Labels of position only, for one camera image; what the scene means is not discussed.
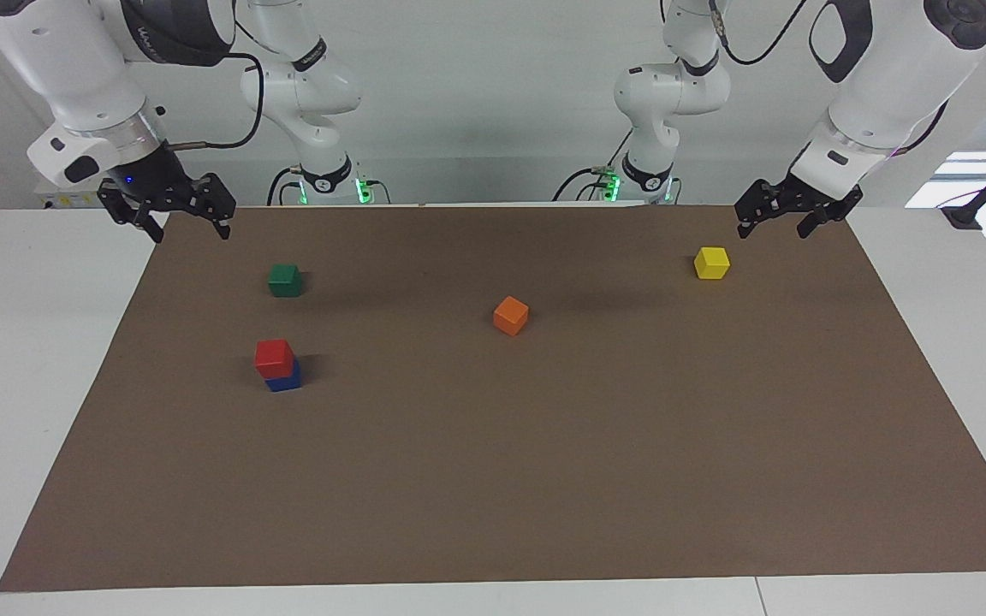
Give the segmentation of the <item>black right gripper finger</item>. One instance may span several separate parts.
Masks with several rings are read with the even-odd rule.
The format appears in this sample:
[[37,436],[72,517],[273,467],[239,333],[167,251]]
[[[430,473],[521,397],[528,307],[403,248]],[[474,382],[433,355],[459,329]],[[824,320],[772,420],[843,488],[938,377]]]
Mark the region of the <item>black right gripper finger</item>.
[[230,238],[230,221],[236,211],[235,196],[215,173],[206,173],[199,179],[190,180],[191,198],[188,214],[211,223],[223,240]]
[[101,183],[97,190],[99,202],[117,225],[130,225],[148,235],[156,243],[161,243],[164,230],[146,208],[133,207],[115,183]]

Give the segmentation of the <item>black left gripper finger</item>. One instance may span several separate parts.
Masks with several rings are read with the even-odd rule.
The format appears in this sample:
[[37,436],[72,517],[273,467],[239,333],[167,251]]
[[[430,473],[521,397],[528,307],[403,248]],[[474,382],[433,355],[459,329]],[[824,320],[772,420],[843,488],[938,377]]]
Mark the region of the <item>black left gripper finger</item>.
[[860,187],[854,187],[844,198],[830,200],[821,192],[811,191],[802,196],[801,205],[806,211],[805,219],[799,222],[797,234],[805,240],[817,230],[818,227],[829,222],[844,222],[846,216],[852,213],[857,203],[864,197]]
[[755,181],[734,203],[737,217],[737,234],[744,240],[750,237],[759,223],[771,221],[789,213],[787,210],[786,183],[771,184]]

